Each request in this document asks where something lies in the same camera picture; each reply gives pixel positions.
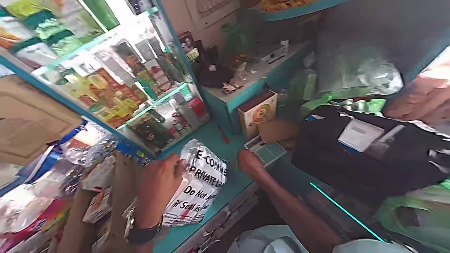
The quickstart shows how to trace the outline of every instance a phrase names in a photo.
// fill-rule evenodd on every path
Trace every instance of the red pen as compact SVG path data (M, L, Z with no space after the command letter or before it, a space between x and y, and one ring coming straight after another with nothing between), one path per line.
M217 127L219 128L220 133L221 133L222 136L224 137L225 143L228 144L228 143L229 143L229 142L228 142L228 139L226 138L225 134L223 133L222 128L221 128L219 125L217 125Z

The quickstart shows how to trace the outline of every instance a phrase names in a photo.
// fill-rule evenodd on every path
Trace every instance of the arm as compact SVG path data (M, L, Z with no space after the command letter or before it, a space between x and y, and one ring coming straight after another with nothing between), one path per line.
M142 171L137 180L135 226L152 228L159 224L166 206L181 184L185 165L185 160L180 161L179 155L171 154L167 159L151 162ZM133 245L133 252L152 253L153 242Z
M259 158L249 150L238 154L239 166L269 195L278 213L311 253L330 253L341 239L308 206L301 203L264 169Z

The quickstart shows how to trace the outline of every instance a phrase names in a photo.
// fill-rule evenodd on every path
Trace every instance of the light blue cloth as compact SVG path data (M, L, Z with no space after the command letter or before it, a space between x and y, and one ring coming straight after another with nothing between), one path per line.
M359 239L334 247L332 253L411 253L398 244ZM227 253L308 253L288 225L269 225L242 233Z

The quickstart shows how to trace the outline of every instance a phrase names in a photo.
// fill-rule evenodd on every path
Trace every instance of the e-commerce package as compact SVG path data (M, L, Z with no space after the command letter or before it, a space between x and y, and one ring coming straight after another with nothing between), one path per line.
M226 164L202 142L189 141L180 156L187 163L183 181L162 216L166 227L200 223L226 182Z

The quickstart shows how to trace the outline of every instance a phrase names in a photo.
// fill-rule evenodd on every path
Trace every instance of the wristwatch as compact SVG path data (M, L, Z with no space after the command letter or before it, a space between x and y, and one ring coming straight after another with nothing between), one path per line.
M158 235L161 230L161 222L152 228L132 227L128 232L127 239L132 244L147 244Z
M128 239L128 242L132 244L147 244L151 242L155 237L159 234L161 230L162 218L161 221L154 227L151 228L138 228L135 226L135 204L136 199L134 199L133 203L130 207L125 210L123 216L127 219L126 228L125 228L125 236Z

